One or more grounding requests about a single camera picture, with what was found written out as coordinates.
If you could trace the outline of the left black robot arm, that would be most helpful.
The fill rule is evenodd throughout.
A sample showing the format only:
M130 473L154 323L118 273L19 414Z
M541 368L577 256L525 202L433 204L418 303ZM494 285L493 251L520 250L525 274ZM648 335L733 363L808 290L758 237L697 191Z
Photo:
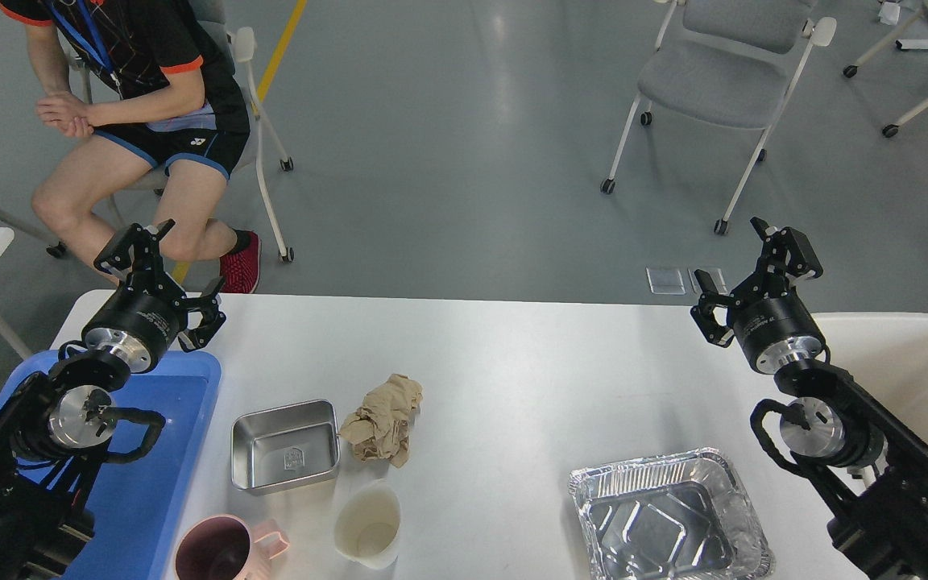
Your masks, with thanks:
M101 467L144 458L165 426L113 393L155 370L173 342L203 348L227 319L222 278L188 297L165 271L159 244L175 224L134 223L104 246L96 267L118 289L55 366L23 379L0 410L0 579L65 573L92 540L87 503Z

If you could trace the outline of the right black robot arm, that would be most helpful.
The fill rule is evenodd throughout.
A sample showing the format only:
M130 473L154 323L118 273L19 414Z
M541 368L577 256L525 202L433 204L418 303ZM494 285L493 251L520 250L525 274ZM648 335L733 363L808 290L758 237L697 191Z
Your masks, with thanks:
M928 579L928 445L830 362L795 287L822 274L809 239L759 217L751 223L762 241L754 271L721 292L697 269L701 294L691 316L710 344L737 342L752 371L791 396L759 401L752 432L832 511L833 547L870 579Z

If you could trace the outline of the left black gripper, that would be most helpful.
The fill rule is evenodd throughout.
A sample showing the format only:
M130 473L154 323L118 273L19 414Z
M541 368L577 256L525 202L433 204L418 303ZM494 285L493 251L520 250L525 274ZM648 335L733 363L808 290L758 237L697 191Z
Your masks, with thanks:
M93 261L93 268L124 283L89 320L82 341L89 351L117 357L132 374L154 370L176 339L184 352L205 348L227 320L218 298L225 276L188 297L166 271L159 242L175 224L132 223ZM199 313L199 326L189 324L190 313Z

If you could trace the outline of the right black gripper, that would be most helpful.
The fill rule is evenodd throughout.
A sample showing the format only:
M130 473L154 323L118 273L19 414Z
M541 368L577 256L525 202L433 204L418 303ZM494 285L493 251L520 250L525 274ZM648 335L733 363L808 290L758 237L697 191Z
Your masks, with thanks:
M695 269L701 294L691 316L711 345L727 348L737 341L753 371L773 375L826 349L824 335L794 291L799 280L820 278L822 264L801 231L770 226L759 217L750 222L763 243L750 275L752 292L721 293L710 272ZM726 324L719 324L716 308L727 309Z

